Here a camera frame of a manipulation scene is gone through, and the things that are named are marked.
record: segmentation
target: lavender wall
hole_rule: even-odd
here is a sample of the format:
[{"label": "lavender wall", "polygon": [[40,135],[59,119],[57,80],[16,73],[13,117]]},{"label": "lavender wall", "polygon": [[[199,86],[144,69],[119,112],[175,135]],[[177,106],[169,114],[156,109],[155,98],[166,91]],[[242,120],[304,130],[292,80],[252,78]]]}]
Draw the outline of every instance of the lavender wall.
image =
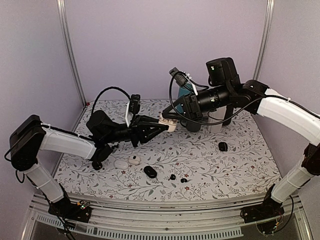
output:
[{"label": "lavender wall", "polygon": [[[267,1],[69,0],[72,46],[89,101],[118,86],[144,99],[167,99],[173,67],[205,84],[205,63],[232,57],[251,79]],[[110,91],[101,99],[123,99]]]},{"label": "lavender wall", "polygon": [[[67,58],[57,2],[1,1],[0,7],[0,156],[10,134],[31,114],[70,129],[81,105]],[[42,154],[51,170],[57,155]],[[15,170],[0,160],[0,239],[21,237],[34,188],[18,183]]]},{"label": "lavender wall", "polygon": [[[320,113],[320,1],[275,1],[272,27],[260,81]],[[299,160],[307,141],[292,130],[257,117],[281,174]],[[313,178],[299,195],[314,239],[320,239],[320,177]]]}]

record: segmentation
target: wire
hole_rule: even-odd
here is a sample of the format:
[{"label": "wire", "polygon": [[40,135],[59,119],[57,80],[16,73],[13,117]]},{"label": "wire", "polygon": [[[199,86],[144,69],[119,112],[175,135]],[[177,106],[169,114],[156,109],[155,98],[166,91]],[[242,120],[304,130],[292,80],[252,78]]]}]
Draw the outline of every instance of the wire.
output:
[{"label": "wire", "polygon": [[62,133],[64,133],[64,134],[70,134],[70,135],[72,135],[72,136],[79,137],[79,138],[84,139],[84,140],[93,141],[92,138],[89,138],[89,137],[86,137],[86,136],[82,136],[82,135],[76,134],[76,133],[74,133],[73,131],[67,131],[67,130],[64,130],[64,129],[61,129],[61,128],[58,128],[58,127],[55,127],[55,126],[50,126],[50,127],[47,126],[47,125],[41,125],[41,126],[44,127],[44,128],[46,128],[46,129],[50,128],[50,129],[52,129],[52,130],[56,130],[56,131],[58,131],[58,132],[62,132]]},{"label": "wire", "polygon": [[281,230],[283,230],[287,225],[288,223],[290,222],[291,218],[292,218],[292,215],[294,214],[294,208],[295,208],[295,203],[294,203],[294,199],[292,198],[292,196],[290,195],[289,196],[291,198],[291,202],[292,202],[292,208],[291,208],[291,213],[290,213],[290,216],[288,218],[288,220],[286,221],[286,223],[278,230],[275,230],[274,233],[278,233],[280,232]]},{"label": "wire", "polygon": [[18,176],[18,170],[15,170],[15,177],[16,179],[19,181],[19,183],[23,184],[25,181],[25,174],[23,174],[22,180],[20,180],[19,176]]},{"label": "wire", "polygon": [[201,124],[201,125],[205,125],[205,126],[213,126],[213,125],[219,125],[219,124],[223,124],[227,121],[229,121],[230,119],[232,119],[233,117],[235,117],[236,115],[238,115],[240,112],[242,112],[243,110],[245,110],[247,107],[249,107],[251,104],[254,104],[262,99],[265,99],[265,98],[277,98],[277,99],[282,99],[282,100],[285,100],[297,107],[299,107],[300,109],[304,110],[305,112],[309,113],[310,115],[314,116],[315,118],[319,119],[320,120],[320,116],[318,116],[317,114],[313,113],[312,111],[308,110],[307,108],[301,106],[300,104],[294,102],[294,101],[291,101],[283,96],[278,96],[278,95],[264,95],[264,96],[261,96],[261,97],[258,97],[256,98],[255,100],[249,102],[247,105],[245,105],[244,107],[242,107],[240,110],[236,111],[233,115],[231,115],[230,117],[222,120],[222,121],[217,121],[217,122],[211,122],[211,123],[208,123],[208,122],[200,122],[200,121],[195,121],[193,119],[190,119],[184,115],[182,115],[180,112],[178,112],[178,110],[175,108],[174,106],[174,102],[172,100],[172,86],[173,86],[173,83],[174,83],[174,79],[175,79],[175,76],[177,74],[184,74],[184,72],[182,71],[177,71],[171,78],[171,81],[170,81],[170,85],[169,85],[169,100],[170,100],[170,104],[173,108],[173,110],[180,116],[182,117],[183,119],[187,120],[187,121],[190,121],[194,124]]},{"label": "wire", "polygon": [[208,111],[208,118],[213,119],[213,120],[217,120],[217,121],[223,121],[223,119],[218,119],[218,118],[214,118],[213,116],[210,116],[209,113],[214,112],[216,109],[211,109]]},{"label": "wire", "polygon": [[187,86],[187,85],[184,85],[183,88],[184,88],[184,89],[187,89],[189,92],[192,92],[192,93],[194,92],[194,90],[191,89],[191,88],[190,88],[189,86]]},{"label": "wire", "polygon": [[99,100],[100,96],[101,96],[104,92],[106,92],[106,91],[108,91],[108,90],[110,90],[110,89],[114,89],[114,90],[118,90],[118,91],[122,92],[122,93],[129,99],[129,101],[130,101],[130,96],[129,96],[129,94],[128,94],[125,90],[123,90],[123,89],[121,89],[120,87],[117,87],[117,86],[110,86],[110,87],[107,87],[107,88],[103,89],[103,90],[98,94],[98,96],[97,96],[96,99],[94,100],[94,104],[93,104],[93,106],[92,106],[91,114],[94,113],[95,106],[96,106],[97,101]]},{"label": "wire", "polygon": [[64,228],[64,231],[65,231],[65,236],[69,239],[69,240],[76,240],[75,237],[72,235],[69,227],[68,227],[68,224],[67,224],[67,221],[66,219],[63,217],[61,219],[61,217],[59,216],[59,211],[55,209],[55,206],[53,206],[51,204],[51,202],[49,201],[49,199],[47,198],[46,195],[44,195],[44,198],[45,200],[48,202],[49,206],[52,207],[53,211],[55,212],[55,215],[56,217],[59,219],[59,221],[62,223],[62,226]]},{"label": "wire", "polygon": [[189,77],[188,77],[187,79],[188,79],[191,83],[193,83],[194,85],[196,85],[196,86],[199,87],[199,88],[203,88],[204,90],[209,89],[209,86],[198,84],[198,83],[194,82],[192,79],[190,79]]},{"label": "wire", "polygon": [[210,76],[208,77],[208,84],[209,84],[211,87],[214,87],[214,86],[211,84]]}]

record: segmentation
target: floral tablecloth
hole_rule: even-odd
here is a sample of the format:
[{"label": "floral tablecloth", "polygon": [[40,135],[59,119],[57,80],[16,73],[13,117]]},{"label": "floral tablecloth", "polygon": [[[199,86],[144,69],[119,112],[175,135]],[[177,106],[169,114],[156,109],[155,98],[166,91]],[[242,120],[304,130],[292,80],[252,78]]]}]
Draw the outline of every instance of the floral tablecloth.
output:
[{"label": "floral tablecloth", "polygon": [[[124,122],[127,101],[99,101],[96,110],[104,110],[118,123]],[[158,118],[168,100],[144,100],[140,115]],[[91,105],[81,119],[76,133],[89,135],[86,127]],[[226,142],[227,152],[218,149]],[[142,163],[126,170],[114,167],[115,160],[140,156]],[[144,173],[152,166],[157,177]],[[176,180],[170,180],[171,174]],[[181,183],[181,178],[188,182]],[[55,179],[67,192],[96,197],[138,201],[193,201],[224,199],[264,193],[280,180],[277,165],[254,119],[245,111],[232,119],[220,133],[212,134],[205,126],[197,133],[178,125],[175,132],[163,132],[152,141],[133,148],[121,142],[119,148],[96,171],[91,162],[64,154]]]}]

